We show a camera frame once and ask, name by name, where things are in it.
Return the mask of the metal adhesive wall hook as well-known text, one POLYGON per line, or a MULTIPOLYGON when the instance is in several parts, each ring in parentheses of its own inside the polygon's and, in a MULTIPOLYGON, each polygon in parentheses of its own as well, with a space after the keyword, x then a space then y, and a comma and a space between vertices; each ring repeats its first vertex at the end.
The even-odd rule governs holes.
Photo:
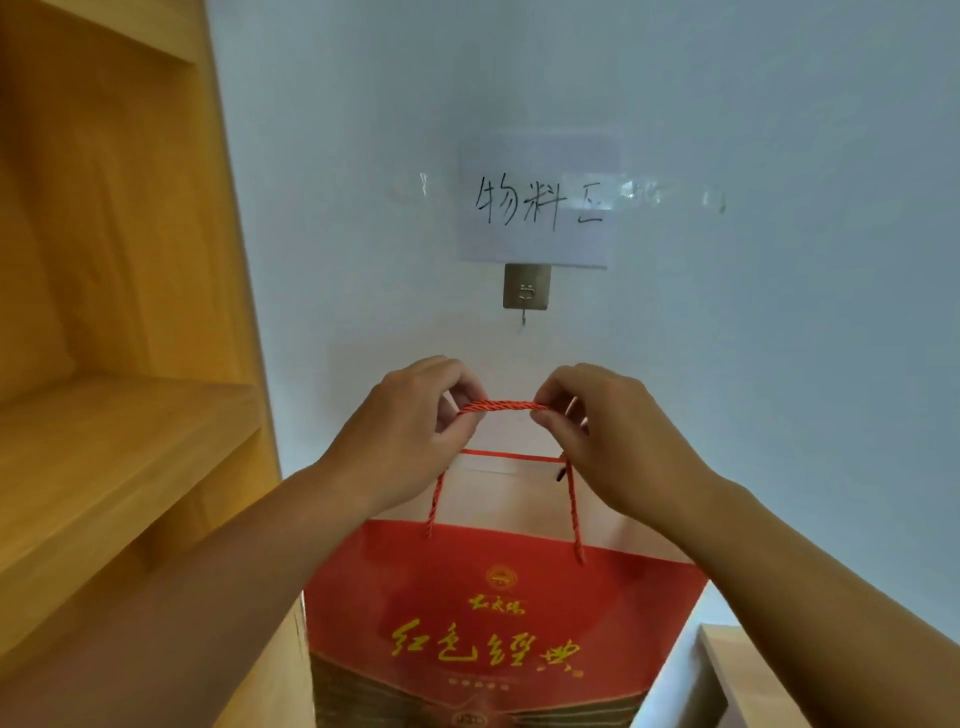
POLYGON ((517 311, 519 330, 526 329, 531 313, 549 308, 553 266, 507 263, 503 270, 502 308, 517 311))

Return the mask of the person's right forearm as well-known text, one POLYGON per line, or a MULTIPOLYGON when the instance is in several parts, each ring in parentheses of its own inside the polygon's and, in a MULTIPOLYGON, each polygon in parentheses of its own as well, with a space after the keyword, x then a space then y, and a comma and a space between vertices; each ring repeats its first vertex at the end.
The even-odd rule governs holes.
POLYGON ((660 527, 706 572, 813 728, 960 728, 960 644, 708 474, 660 527))

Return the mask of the person's left forearm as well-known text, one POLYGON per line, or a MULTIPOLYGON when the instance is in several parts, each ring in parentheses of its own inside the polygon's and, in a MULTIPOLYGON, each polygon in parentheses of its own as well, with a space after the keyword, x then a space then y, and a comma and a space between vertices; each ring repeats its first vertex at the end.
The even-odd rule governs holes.
POLYGON ((0 728, 212 728, 373 502, 322 464, 287 478, 0 685, 0 728))

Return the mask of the person's left hand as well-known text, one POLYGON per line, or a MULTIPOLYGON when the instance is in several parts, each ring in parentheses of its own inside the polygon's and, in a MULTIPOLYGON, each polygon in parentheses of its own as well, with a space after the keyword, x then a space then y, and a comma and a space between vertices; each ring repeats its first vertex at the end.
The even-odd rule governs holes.
POLYGON ((316 464, 319 484, 366 517, 413 500, 448 469, 435 467, 438 410, 467 412, 486 398, 455 358, 435 355, 389 371, 316 464))

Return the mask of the clear tape strip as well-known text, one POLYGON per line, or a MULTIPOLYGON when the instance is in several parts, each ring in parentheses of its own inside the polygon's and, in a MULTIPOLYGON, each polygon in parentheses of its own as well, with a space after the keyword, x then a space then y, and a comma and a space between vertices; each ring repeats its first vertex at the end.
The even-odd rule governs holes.
POLYGON ((430 176, 425 172, 399 171, 390 175, 389 199, 398 205, 418 206, 429 201, 430 176))
POLYGON ((720 186, 661 176, 627 177, 616 192, 611 208, 617 212, 668 209, 725 215, 729 209, 728 195, 720 186))

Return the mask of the light wooden furniture top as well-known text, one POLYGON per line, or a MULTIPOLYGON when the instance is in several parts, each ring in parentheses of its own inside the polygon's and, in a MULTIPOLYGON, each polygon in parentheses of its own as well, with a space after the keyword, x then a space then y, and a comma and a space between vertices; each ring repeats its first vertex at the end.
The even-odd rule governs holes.
POLYGON ((741 626, 703 624, 700 643, 726 698, 716 728, 811 728, 741 626))

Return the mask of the wooden shelf unit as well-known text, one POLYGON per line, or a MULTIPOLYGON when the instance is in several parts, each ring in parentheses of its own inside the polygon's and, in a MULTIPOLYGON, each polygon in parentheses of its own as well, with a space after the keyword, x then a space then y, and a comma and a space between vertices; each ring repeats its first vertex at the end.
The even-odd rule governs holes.
POLYGON ((174 568, 281 480, 205 0, 0 0, 0 698, 186 728, 174 568))

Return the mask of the red paper gift bag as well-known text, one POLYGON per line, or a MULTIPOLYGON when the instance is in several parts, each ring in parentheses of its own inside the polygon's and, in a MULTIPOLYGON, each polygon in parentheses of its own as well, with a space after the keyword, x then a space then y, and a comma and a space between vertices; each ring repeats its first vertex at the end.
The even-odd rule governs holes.
POLYGON ((317 728, 629 728, 707 577, 562 456, 465 447, 304 589, 317 728))

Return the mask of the white paper sign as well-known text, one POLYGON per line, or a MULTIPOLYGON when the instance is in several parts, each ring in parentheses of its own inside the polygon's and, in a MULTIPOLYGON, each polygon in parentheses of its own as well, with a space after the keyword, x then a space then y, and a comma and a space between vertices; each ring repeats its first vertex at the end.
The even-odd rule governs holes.
POLYGON ((461 261, 607 269, 621 222, 623 141, 587 130, 489 130, 457 149, 461 261))

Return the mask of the person's right hand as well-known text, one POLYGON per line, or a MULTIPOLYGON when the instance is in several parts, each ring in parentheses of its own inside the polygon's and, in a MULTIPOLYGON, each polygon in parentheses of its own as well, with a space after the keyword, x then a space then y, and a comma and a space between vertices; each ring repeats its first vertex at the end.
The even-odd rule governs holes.
POLYGON ((561 366, 533 402, 586 409, 592 455, 569 463, 607 506, 664 536, 695 517, 718 482, 638 379, 590 363, 561 366))

